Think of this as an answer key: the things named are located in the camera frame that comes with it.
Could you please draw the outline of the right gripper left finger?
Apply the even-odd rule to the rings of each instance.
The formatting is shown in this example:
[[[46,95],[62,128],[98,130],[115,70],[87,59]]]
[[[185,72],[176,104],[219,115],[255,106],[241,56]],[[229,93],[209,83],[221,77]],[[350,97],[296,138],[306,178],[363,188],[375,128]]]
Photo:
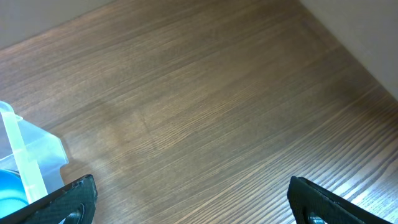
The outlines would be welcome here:
[[[84,175],[38,201],[1,218],[2,224],[92,224],[98,192],[94,177]]]

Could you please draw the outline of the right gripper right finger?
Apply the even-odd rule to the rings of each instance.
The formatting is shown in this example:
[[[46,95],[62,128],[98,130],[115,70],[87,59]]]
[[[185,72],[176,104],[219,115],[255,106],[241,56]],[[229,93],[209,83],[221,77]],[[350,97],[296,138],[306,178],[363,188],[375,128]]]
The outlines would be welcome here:
[[[287,198],[300,224],[391,224],[304,177],[291,177]]]

